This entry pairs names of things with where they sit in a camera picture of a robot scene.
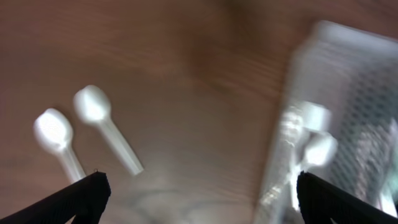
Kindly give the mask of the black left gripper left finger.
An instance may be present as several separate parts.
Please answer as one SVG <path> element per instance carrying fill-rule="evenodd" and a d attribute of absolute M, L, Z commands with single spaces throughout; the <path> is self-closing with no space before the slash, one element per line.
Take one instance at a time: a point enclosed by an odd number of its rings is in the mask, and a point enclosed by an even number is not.
<path fill-rule="evenodd" d="M 99 223 L 111 188 L 104 172 L 91 175 L 1 219 L 1 224 Z"/>

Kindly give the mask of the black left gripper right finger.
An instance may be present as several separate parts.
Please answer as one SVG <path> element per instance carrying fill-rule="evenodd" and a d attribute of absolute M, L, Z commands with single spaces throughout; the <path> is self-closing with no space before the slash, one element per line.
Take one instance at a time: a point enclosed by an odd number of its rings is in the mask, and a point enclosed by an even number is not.
<path fill-rule="evenodd" d="M 297 198 L 305 224 L 397 224 L 397 218 L 309 172 L 298 176 Z"/>

